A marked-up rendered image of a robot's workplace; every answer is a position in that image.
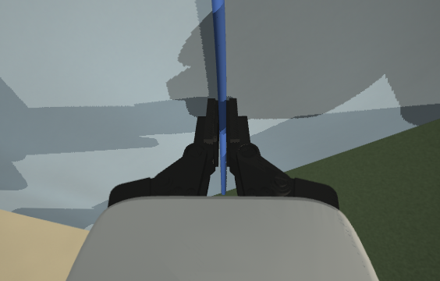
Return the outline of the blue cable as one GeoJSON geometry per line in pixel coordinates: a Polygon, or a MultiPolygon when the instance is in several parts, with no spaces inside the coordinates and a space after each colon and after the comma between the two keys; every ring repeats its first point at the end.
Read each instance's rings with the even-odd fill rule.
{"type": "Polygon", "coordinates": [[[225,0],[211,0],[215,35],[215,58],[218,85],[218,117],[221,164],[221,189],[226,188],[226,47],[225,0]]]}

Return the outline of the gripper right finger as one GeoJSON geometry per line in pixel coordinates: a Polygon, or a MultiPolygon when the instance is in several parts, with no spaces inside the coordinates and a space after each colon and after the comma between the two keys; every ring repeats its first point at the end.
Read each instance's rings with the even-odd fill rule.
{"type": "Polygon", "coordinates": [[[250,142],[247,116],[238,116],[236,98],[226,100],[226,167],[235,176],[238,196],[305,197],[339,210],[338,196],[332,187],[290,178],[261,157],[258,147],[250,142]]]}

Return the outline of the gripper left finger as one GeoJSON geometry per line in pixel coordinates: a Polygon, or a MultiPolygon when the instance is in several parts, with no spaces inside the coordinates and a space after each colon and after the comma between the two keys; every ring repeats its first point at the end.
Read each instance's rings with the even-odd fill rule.
{"type": "Polygon", "coordinates": [[[182,158],[154,178],[144,178],[114,187],[108,207],[133,197],[207,196],[210,175],[218,167],[219,117],[218,101],[208,98],[206,116],[197,117],[194,142],[182,158]]]}

